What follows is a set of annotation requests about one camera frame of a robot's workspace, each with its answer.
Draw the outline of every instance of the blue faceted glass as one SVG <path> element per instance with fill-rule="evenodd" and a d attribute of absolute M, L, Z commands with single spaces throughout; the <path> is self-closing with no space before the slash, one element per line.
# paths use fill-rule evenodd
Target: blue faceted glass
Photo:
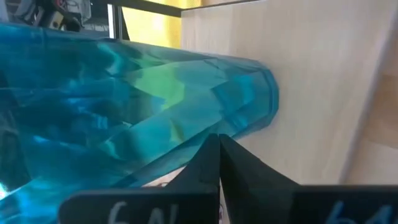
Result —
<path fill-rule="evenodd" d="M 55 223 L 74 192 L 140 186 L 277 109 L 257 61 L 0 24 L 0 223 Z"/>

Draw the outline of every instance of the blue glass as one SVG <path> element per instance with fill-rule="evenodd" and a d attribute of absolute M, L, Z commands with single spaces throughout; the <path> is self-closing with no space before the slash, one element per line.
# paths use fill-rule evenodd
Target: blue glass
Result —
<path fill-rule="evenodd" d="M 54 223 L 77 190 L 140 186 L 277 109 L 257 61 L 0 24 L 0 223 Z"/>

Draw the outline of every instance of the light wooden surface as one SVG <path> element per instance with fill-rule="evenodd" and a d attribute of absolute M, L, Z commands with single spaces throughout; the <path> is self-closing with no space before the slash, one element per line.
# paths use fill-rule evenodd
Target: light wooden surface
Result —
<path fill-rule="evenodd" d="M 341 182 L 373 95 L 396 0 L 267 0 L 185 11 L 182 48 L 264 62 L 273 123 L 240 143 L 301 184 Z"/>
<path fill-rule="evenodd" d="M 347 184 L 398 184 L 398 26 Z"/>

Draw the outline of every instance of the faceted surface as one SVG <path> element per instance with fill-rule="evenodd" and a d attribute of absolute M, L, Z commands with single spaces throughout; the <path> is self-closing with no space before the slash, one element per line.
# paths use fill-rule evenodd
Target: faceted surface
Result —
<path fill-rule="evenodd" d="M 0 223 L 55 223 L 77 190 L 140 186 L 277 108 L 253 60 L 0 24 Z"/>

